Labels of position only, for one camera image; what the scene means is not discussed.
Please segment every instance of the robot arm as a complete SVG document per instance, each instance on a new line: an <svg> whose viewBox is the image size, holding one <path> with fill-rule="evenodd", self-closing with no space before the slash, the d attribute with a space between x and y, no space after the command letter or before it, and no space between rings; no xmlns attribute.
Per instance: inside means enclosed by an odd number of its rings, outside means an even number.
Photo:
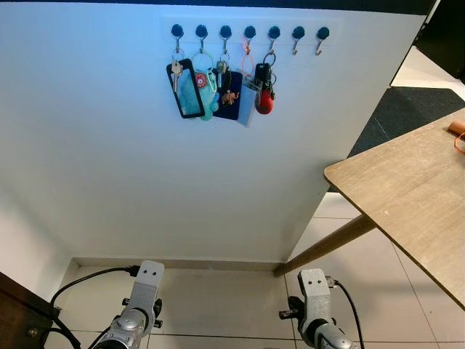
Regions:
<svg viewBox="0 0 465 349"><path fill-rule="evenodd" d="M161 263L150 260L142 262L131 298L123 300L126 307L92 349L138 349L140 340L153 327L161 327L162 322L156 318L161 312L161 300L157 300L157 293L163 271Z"/></svg>
<svg viewBox="0 0 465 349"><path fill-rule="evenodd" d="M321 269L302 270L298 279L304 302L298 297L289 297L290 310L280 311L280 318L296 318L299 333L311 348L357 348L354 342L333 324L329 287L335 287L334 280L325 277Z"/></svg>

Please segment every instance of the baseboard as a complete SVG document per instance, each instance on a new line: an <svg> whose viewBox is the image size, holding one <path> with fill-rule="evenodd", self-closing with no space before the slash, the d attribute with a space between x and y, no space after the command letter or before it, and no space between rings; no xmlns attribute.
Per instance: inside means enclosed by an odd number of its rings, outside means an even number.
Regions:
<svg viewBox="0 0 465 349"><path fill-rule="evenodd" d="M83 267L124 267L127 265L140 265L145 258L75 257L74 260ZM176 269L272 271L280 264L277 262L243 262L224 260L152 260L163 263L165 268Z"/></svg>

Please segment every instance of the wooden table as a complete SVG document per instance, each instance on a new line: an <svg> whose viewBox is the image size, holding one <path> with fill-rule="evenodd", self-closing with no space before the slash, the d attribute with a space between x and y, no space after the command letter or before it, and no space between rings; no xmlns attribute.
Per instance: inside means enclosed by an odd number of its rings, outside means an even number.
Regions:
<svg viewBox="0 0 465 349"><path fill-rule="evenodd" d="M362 214L275 270L282 275L378 228L465 310L465 156L447 131L465 109L329 166Z"/></svg>

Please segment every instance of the orange object on table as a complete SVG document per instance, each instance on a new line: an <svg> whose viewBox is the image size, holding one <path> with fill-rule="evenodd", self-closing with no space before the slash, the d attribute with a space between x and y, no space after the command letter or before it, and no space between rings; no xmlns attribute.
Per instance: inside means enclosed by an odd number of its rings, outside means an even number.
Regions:
<svg viewBox="0 0 465 349"><path fill-rule="evenodd" d="M448 130L459 136L465 132L465 122L454 120L450 123Z"/></svg>

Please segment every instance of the black cable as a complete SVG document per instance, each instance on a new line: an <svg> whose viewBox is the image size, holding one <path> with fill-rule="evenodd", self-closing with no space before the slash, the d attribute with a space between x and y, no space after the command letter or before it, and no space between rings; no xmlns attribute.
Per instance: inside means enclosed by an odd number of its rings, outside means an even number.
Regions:
<svg viewBox="0 0 465 349"><path fill-rule="evenodd" d="M344 291L347 299L349 300L350 306L352 307L352 312L354 313L355 323L357 324L358 338L360 340L360 349L365 349L365 343L363 343L363 336L362 336L362 327L360 325L360 319L358 318L357 309L355 309L355 304L352 301L352 298L350 297L349 292L346 290L343 284L341 284L337 280L334 280L334 284L341 287L341 290Z"/></svg>
<svg viewBox="0 0 465 349"><path fill-rule="evenodd" d="M50 333L50 332L60 333L60 334L62 334L63 336L66 337L66 334L63 333L63 330L61 330L61 329L55 329L55 328L45 329L45 330L42 332L42 334L41 334L41 336L40 336L40 338L39 338L39 346L40 346L41 349L44 349L44 346L45 346L45 336L46 336L48 333Z"/></svg>
<svg viewBox="0 0 465 349"><path fill-rule="evenodd" d="M100 334L98 335L98 337L95 338L94 342L92 342L92 344L89 346L89 349L92 349L92 348L94 347L94 345L97 344L97 342L99 341L99 339L102 338L103 335L104 335L105 333L108 332L109 329L110 329L110 327L107 327L102 333L100 333Z"/></svg>
<svg viewBox="0 0 465 349"><path fill-rule="evenodd" d="M74 285L76 285L76 284L78 284L78 283L80 283L82 281L89 280L90 278L94 278L95 276L106 274L106 273L111 273L113 271L126 271L131 276L136 276L139 269L140 269L140 267L137 266L137 265L133 265L131 267L119 267L119 268L105 269L105 270L97 271L96 273L90 274L88 276L84 276L83 278L75 280L75 281L69 283L68 285L65 285L61 289L59 289L57 291L57 293L55 293L53 295L52 300L50 300L49 312L50 312L50 315L52 317L52 320L60 328L60 331L58 331L58 329L50 329L50 331L46 330L46 333L58 332L58 333L62 334L63 336L65 336L70 341L71 345L73 346L73 349L81 349L81 343L78 341L78 339L76 337L74 337L74 334L71 333L69 328L63 322L61 322L61 320L58 318L58 315L55 312L55 308L54 308L55 300L57 300L58 296L60 294L62 294L64 291L66 291L67 289L69 289L70 287L72 287L72 286L74 286ZM44 349L44 345L45 345L45 343L41 343L41 349Z"/></svg>

